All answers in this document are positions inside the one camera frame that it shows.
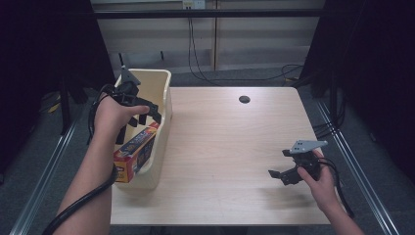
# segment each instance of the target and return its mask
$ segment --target wrist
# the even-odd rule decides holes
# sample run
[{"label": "wrist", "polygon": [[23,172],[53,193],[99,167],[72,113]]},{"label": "wrist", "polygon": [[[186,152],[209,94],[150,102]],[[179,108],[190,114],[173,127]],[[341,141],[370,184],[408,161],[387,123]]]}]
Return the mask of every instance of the wrist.
[{"label": "wrist", "polygon": [[338,213],[346,213],[340,203],[336,202],[331,205],[326,205],[324,207],[320,207],[320,210],[324,212],[327,216],[332,214],[338,214]]}]

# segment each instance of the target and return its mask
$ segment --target finger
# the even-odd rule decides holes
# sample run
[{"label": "finger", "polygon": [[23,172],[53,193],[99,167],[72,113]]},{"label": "finger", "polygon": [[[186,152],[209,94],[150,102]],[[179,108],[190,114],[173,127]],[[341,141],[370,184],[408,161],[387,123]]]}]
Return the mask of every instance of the finger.
[{"label": "finger", "polygon": [[323,154],[322,154],[322,153],[320,153],[318,150],[313,149],[313,150],[312,150],[312,153],[313,153],[315,156],[317,156],[317,158],[319,158],[319,159],[324,159]]},{"label": "finger", "polygon": [[131,116],[144,115],[150,111],[150,108],[148,106],[133,106],[128,107],[128,111]]},{"label": "finger", "polygon": [[305,170],[303,167],[298,167],[297,172],[299,173],[300,177],[308,184],[310,188],[314,187],[316,184],[315,180],[311,177],[311,175]]}]

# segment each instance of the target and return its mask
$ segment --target black curtain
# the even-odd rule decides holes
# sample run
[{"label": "black curtain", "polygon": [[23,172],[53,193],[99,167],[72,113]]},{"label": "black curtain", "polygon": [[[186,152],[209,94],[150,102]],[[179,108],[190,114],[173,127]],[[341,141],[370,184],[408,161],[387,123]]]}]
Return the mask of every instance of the black curtain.
[{"label": "black curtain", "polygon": [[2,72],[0,173],[36,124],[41,98],[64,83],[83,103],[83,87],[114,83],[108,53],[89,0],[1,1]]},{"label": "black curtain", "polygon": [[339,79],[350,102],[412,182],[414,66],[414,1],[367,1]]}]

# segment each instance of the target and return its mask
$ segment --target wooden table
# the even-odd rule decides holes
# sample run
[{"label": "wooden table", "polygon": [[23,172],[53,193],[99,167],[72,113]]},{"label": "wooden table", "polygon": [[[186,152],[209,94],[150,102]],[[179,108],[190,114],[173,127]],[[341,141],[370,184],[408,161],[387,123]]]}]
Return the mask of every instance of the wooden table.
[{"label": "wooden table", "polygon": [[[171,87],[173,117],[155,190],[113,190],[112,224],[328,224],[302,181],[268,170],[298,139],[315,140],[296,89]],[[251,101],[242,104],[240,96]]]}]

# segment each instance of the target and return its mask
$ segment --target snack box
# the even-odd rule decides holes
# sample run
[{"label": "snack box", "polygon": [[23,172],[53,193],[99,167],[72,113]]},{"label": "snack box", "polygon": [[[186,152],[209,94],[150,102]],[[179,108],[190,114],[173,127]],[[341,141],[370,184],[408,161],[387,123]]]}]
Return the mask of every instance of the snack box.
[{"label": "snack box", "polygon": [[128,183],[152,155],[159,125],[153,122],[114,152],[116,182]]}]

